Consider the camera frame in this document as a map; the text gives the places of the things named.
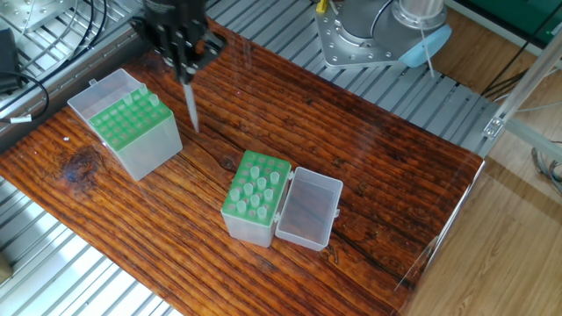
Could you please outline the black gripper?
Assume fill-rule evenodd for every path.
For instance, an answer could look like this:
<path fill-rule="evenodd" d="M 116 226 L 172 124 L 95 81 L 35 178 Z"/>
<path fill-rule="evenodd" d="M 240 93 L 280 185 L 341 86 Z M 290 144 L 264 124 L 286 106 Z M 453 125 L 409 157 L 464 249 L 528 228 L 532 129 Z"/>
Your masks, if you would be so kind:
<path fill-rule="evenodd" d="M 226 38 L 207 31 L 203 0 L 143 0 L 141 13 L 132 17 L 132 27 L 175 71 L 176 79 L 190 83 L 196 73 L 215 61 L 226 47 Z M 179 45 L 191 48 L 188 72 L 182 63 Z"/>

